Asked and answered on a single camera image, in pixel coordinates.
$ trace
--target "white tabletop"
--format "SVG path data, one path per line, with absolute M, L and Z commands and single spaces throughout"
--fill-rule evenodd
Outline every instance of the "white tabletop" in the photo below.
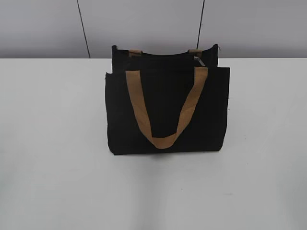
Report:
M 0 59 L 0 229 L 307 229 L 306 65 L 221 59 L 220 152 L 114 156 L 110 59 Z

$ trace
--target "tote bag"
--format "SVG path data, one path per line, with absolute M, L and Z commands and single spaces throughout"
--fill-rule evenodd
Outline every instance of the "tote bag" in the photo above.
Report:
M 158 60 L 130 57 L 124 71 L 106 74 L 112 153 L 218 151 L 222 147 L 230 69 L 198 64 L 189 55 Z

